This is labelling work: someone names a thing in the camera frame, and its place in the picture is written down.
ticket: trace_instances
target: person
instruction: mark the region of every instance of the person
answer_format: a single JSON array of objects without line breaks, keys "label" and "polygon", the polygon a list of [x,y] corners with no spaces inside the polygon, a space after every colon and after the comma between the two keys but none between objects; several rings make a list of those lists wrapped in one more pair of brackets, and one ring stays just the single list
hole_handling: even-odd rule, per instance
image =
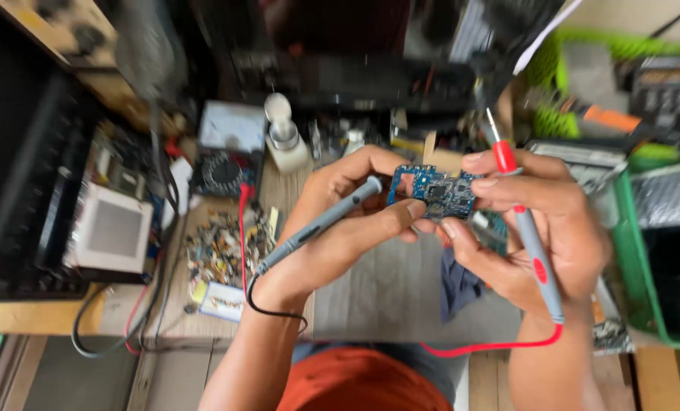
[{"label": "person", "polygon": [[[459,220],[446,218],[437,226],[421,219],[426,211],[422,201],[405,199],[385,207],[379,195],[258,279],[255,303],[262,309],[302,313],[314,290],[343,275],[369,249],[394,236],[413,243],[418,232],[437,233],[442,243],[451,243],[462,266],[525,312],[517,341],[548,339],[554,326],[515,230],[512,206],[522,204],[533,211],[549,253],[566,323],[554,344],[512,350],[510,397],[518,411],[603,409],[591,368],[591,292],[611,254],[607,235],[562,161],[520,150],[515,158],[522,175],[496,176],[491,151],[464,156],[461,165],[468,173],[485,175],[472,183],[476,207],[503,213],[509,225],[507,256],[482,247]],[[350,194],[369,174],[392,175],[405,163],[389,151],[366,146],[315,171],[280,242]],[[394,358],[372,345],[330,344],[292,364],[299,326],[297,319],[260,314],[246,306],[199,409],[452,409],[451,398],[431,382],[436,378],[418,371],[423,361],[412,356],[419,350]]]}]

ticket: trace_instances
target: hand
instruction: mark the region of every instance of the hand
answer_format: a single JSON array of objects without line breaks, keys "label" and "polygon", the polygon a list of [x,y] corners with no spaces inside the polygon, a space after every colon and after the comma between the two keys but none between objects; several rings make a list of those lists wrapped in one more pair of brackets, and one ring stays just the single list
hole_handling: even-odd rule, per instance
[{"label": "hand", "polygon": [[[337,201],[350,195],[370,174],[392,175],[403,157],[367,145],[312,173],[287,220],[278,244],[304,228]],[[343,275],[365,252],[392,237],[415,242],[414,225],[432,233],[436,225],[419,220],[423,201],[406,199],[386,207],[388,192],[371,196],[344,219],[274,266],[266,275],[286,295],[308,295]]]},{"label": "hand", "polygon": [[475,208],[503,213],[509,228],[508,255],[500,257],[481,246],[468,225],[447,218],[441,226],[454,247],[455,259],[511,303],[550,318],[520,242],[512,210],[513,204],[519,203],[533,212],[564,305],[590,304],[596,280],[611,254],[608,236],[563,161],[522,150],[515,151],[515,159],[523,175],[498,177],[491,151],[464,156],[464,171],[488,175],[472,183],[478,197]]}]

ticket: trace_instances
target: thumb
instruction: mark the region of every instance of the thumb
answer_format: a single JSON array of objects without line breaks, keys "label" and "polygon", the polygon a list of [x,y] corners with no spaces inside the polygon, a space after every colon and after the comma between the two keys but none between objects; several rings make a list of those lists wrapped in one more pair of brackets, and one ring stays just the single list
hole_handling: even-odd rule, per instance
[{"label": "thumb", "polygon": [[360,257],[369,249],[401,234],[426,212],[424,201],[412,198],[392,204],[370,216],[341,220],[326,233],[335,244],[347,244]]},{"label": "thumb", "polygon": [[482,246],[472,228],[464,225],[459,219],[453,217],[443,219],[442,228],[452,242],[457,263],[469,269],[492,288],[503,285],[508,274],[514,272],[515,265]]}]

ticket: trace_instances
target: blue cloth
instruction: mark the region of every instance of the blue cloth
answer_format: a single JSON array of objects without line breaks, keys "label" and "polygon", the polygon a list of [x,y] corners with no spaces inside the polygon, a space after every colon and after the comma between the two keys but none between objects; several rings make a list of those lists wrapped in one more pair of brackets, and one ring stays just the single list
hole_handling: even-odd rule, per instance
[{"label": "blue cloth", "polygon": [[442,254],[442,322],[450,322],[454,313],[478,299],[484,282],[454,259],[452,248]]},{"label": "blue cloth", "polygon": [[298,342],[292,352],[292,364],[310,355],[340,347],[359,347],[375,350],[408,365],[421,374],[444,395],[451,405],[457,396],[452,382],[451,370],[447,368],[449,361],[430,354],[418,343],[378,343],[378,342]]}]

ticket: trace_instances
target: blue circuit board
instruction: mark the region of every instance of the blue circuit board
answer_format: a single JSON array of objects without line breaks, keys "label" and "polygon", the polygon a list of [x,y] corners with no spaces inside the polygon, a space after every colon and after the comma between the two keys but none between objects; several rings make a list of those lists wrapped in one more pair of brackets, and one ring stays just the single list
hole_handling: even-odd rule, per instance
[{"label": "blue circuit board", "polygon": [[458,177],[452,177],[446,173],[436,173],[436,167],[433,165],[401,165],[393,173],[388,206],[396,202],[401,176],[406,174],[413,174],[409,197],[426,203],[426,214],[423,218],[439,220],[444,217],[457,217],[462,221],[469,218],[476,198],[470,185],[475,178],[482,177],[481,175],[461,171]]}]

